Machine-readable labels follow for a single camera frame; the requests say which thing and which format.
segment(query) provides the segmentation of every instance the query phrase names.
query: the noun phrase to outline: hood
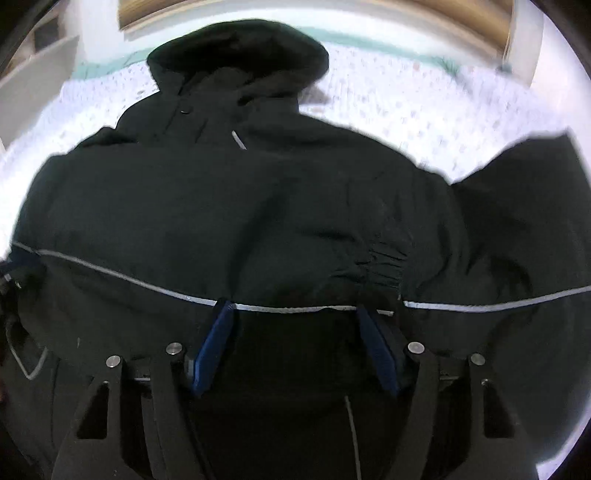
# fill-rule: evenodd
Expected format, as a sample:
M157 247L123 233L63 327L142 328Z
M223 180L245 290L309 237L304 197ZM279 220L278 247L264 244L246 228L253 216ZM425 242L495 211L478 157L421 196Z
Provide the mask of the hood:
M326 73L329 56L287 25L243 20L170 41L148 56L148 65L163 92L232 92L247 102L298 95Z

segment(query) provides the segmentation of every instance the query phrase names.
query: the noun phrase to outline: white wall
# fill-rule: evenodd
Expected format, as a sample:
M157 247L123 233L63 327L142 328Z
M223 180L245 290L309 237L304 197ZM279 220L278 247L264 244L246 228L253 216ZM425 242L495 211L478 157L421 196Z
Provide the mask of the white wall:
M591 80L569 43L546 16L531 89L570 125L591 179Z
M473 35L434 14L404 4L355 0L225 0L172 14L129 34L119 31L118 0L71 0L68 35L80 35L79 60L102 63L155 47L198 28L241 18L277 20L387 43L418 54L445 56L467 64L494 63L494 51Z

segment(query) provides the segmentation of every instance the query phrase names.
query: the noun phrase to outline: reflective stripe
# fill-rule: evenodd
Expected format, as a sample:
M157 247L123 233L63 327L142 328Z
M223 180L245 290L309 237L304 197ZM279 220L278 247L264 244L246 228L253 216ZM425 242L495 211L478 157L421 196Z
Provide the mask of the reflective stripe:
M11 317L6 322L6 329L5 329L6 343L8 344L8 348L10 348L10 353L12 353L12 356L16 360L17 365L21 369L21 372L25 376L25 378L30 381L35 380L39 376L39 374L41 373L41 369L43 368L43 365L45 364L45 360L47 359L47 355L49 354L49 351L47 350L47 347L45 347L43 349L43 351L41 353L41 357L39 358L39 361L37 362L37 365L35 366L33 371L31 371L31 373L27 372L27 369L25 368L24 364L22 363L21 358L18 356L17 351L14 348L14 345L12 344L12 336L10 334L10 330L12 329L14 324L16 324L16 321Z
M538 305L547 301L558 300L580 293L587 293L591 291L591 286L571 288L570 290L558 291L541 297L534 297L533 299L508 301L506 303L494 303L491 305L452 305L447 303L420 303L416 301L405 301L404 305L410 309L421 310L445 310L447 312L462 312L462 313L488 313L488 312L502 312L503 310L518 309L521 307L529 307L531 305Z
M238 136L238 134L232 130L232 136L234 137L234 140L236 140L236 143L238 144L238 146L243 149L246 150L246 146L244 143L242 143L242 140L240 140L240 137Z
M97 272L104 273L106 275L110 275L112 277L120 278L121 280L128 281L135 285L138 285L143 288L147 288L152 291L156 291L163 295L168 295L169 297L174 297L176 299L189 301L191 303L200 303L202 305L209 305L214 306L216 300L210 299L202 299L200 297L193 297L191 295L185 295L184 293L179 293L173 290L168 290L167 288L162 288L156 285L152 285L150 283L144 282L142 280L138 280L136 278L130 277L123 273L117 272L115 270L111 270L110 268L101 267L100 265L95 265L86 260L82 260L80 258L72 257L70 255L63 254L61 252L55 252L53 250L33 250L32 248L23 245L19 242L13 242L13 245L20 247L24 250L29 252L37 253L38 255L42 255L45 257L55 257L61 258L62 260L67 260L68 262L72 262L78 265L82 265L83 267L90 268L91 270L95 270ZM538 305L540 303L545 303L547 301L553 301L557 299L561 299L564 297L570 297L572 295L578 295L581 293L591 292L591 286L580 287L580 288L571 288L570 290L559 291L556 293L550 293L548 295L543 295L541 297L534 297L533 299L525 299L525 300L516 300L516 301L508 301L506 303L493 303L489 305L455 305L455 304L448 304L448 303L426 303L426 302L416 302L416 301L408 301L404 300L404 306L409 309L417 309L417 310L442 310L445 312L460 312L460 313L489 313L489 312L502 312L503 310L512 310L518 309L521 307L528 307L531 305ZM237 303L235 305L236 310L246 310L249 312L262 312L262 313L314 313L319 312L324 309L331 309L331 310L339 310L341 312L350 312L353 310L357 310L357 307L353 305L323 305L318 307L262 307L257 305L245 305L242 303ZM380 315L387 315L393 316L394 312L392 310L378 310Z
M189 301L191 303L200 303L202 305L209 305L214 306L216 304L216 300L210 299L202 299L200 297L193 297L191 295L185 295L184 293L179 293L177 291L169 290L167 288L162 288L156 285L152 285L150 283L144 282L142 280L138 280L137 278L130 277L123 273L117 272L115 270L111 270L110 268L101 267L100 265L95 265L86 260L82 260L81 258L72 257L70 255L63 254L61 252L54 252L53 250L33 250L32 248L23 245L19 242L13 242L13 245L17 247L23 248L30 252L35 252L38 255L44 257L54 257L60 258L62 260L66 260L68 262L75 263L77 265L82 265L83 267L90 268L91 270L95 270L100 273L104 273L105 275L110 275L111 277L120 278L121 280L128 281L134 285L139 287L147 288L148 290L152 290L163 295L168 295L169 297L174 297L179 300ZM318 306L318 307L262 307L257 305L245 305L242 303L235 304L236 310L246 310L249 312L263 312L263 313L314 313L319 312L324 309L331 309L331 310L340 310L342 312L348 312L357 310L357 307L351 305L326 305L326 306ZM378 310L378 313L387 316L393 316L394 312L391 310Z
M357 442L357 430L355 429L355 420L353 419L353 409L351 408L351 402L349 396L345 395L345 406L347 407L347 413L349 415L349 427L351 428L351 438L353 439L353 455L355 456L355 472L357 474L357 480L361 478L361 461L359 460L359 444Z

